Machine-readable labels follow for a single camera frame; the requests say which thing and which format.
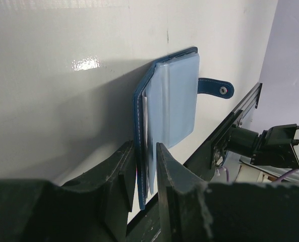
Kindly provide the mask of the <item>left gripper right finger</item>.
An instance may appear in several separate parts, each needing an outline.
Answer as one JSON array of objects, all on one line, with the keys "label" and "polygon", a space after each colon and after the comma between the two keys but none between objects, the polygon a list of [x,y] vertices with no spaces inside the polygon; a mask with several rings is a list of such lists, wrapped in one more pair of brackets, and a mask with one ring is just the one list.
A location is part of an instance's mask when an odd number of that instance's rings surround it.
[{"label": "left gripper right finger", "polygon": [[164,241],[299,241],[299,186],[208,183],[156,150]]}]

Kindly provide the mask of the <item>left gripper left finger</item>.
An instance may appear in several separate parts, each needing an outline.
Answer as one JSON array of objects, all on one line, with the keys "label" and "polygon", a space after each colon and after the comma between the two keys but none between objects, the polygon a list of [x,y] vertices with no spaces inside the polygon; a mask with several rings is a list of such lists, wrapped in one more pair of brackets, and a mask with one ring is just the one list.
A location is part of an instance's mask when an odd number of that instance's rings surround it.
[{"label": "left gripper left finger", "polygon": [[132,141],[62,186],[0,179],[0,241],[125,241],[135,180]]}]

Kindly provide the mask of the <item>blue card holder wallet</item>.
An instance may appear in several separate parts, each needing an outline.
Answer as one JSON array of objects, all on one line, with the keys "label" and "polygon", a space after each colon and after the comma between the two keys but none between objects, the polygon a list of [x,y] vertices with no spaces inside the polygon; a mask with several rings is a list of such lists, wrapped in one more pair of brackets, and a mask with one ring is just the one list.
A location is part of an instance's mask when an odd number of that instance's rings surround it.
[{"label": "blue card holder wallet", "polygon": [[155,59],[136,87],[134,143],[141,210],[154,191],[156,143],[171,148],[193,132],[199,94],[223,99],[234,95],[232,83],[201,78],[199,68],[198,49],[189,47]]}]

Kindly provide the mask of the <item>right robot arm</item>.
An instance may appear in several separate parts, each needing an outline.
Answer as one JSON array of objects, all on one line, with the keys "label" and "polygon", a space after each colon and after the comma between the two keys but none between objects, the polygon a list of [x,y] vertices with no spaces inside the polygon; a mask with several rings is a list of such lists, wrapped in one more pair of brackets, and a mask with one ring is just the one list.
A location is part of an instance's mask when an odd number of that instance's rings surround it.
[{"label": "right robot arm", "polygon": [[275,126],[260,135],[236,127],[230,132],[226,149],[249,157],[253,165],[289,168],[276,179],[281,182],[299,170],[299,125]]}]

